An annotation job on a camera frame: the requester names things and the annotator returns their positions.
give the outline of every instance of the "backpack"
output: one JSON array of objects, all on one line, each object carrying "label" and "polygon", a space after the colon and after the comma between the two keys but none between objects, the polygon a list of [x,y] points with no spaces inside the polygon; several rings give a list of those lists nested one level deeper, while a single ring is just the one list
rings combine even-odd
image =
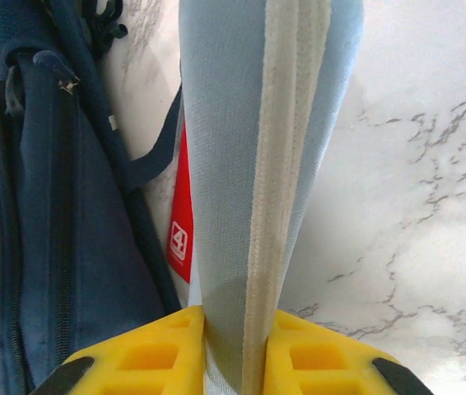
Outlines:
[{"label": "backpack", "polygon": [[0,0],[0,394],[180,308],[140,187],[172,160],[181,91],[130,160],[95,65],[122,8]]}]

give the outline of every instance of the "red label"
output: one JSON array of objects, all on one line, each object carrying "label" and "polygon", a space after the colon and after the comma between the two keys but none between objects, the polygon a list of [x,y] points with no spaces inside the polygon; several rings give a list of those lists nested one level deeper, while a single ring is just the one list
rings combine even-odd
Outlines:
[{"label": "red label", "polygon": [[178,172],[176,174],[175,195],[170,217],[167,257],[175,272],[188,284],[191,281],[193,258],[193,206],[189,182],[189,161],[187,136],[184,130],[180,141]]}]

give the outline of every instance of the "blue fabric strap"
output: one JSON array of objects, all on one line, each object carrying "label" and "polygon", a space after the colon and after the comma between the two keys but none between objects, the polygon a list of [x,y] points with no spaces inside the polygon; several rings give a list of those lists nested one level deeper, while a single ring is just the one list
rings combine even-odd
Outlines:
[{"label": "blue fabric strap", "polygon": [[155,179],[173,160],[181,99],[182,87],[178,89],[178,93],[169,108],[164,126],[154,147],[148,154],[131,161],[125,168],[123,180],[126,193],[131,193]]},{"label": "blue fabric strap", "polygon": [[19,49],[56,50],[48,18],[40,2],[0,0],[0,48],[8,65]]}]

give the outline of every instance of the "white marble surface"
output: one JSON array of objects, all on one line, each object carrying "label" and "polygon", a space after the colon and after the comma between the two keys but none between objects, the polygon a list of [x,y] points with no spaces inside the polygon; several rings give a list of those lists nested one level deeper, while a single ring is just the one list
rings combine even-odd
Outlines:
[{"label": "white marble surface", "polygon": [[[130,37],[105,65],[135,156],[179,83],[176,3],[127,1]],[[162,239],[173,173],[148,189]],[[435,394],[466,394],[466,0],[366,0],[281,307],[394,354]]]}]

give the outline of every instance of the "yellow plastic base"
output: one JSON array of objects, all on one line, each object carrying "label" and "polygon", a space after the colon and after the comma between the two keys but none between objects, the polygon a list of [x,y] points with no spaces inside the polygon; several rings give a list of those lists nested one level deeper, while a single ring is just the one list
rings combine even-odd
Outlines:
[{"label": "yellow plastic base", "polygon": [[[72,395],[203,395],[203,311],[190,307],[72,355],[96,362]],[[392,356],[277,311],[263,395],[387,395],[371,361]]]}]

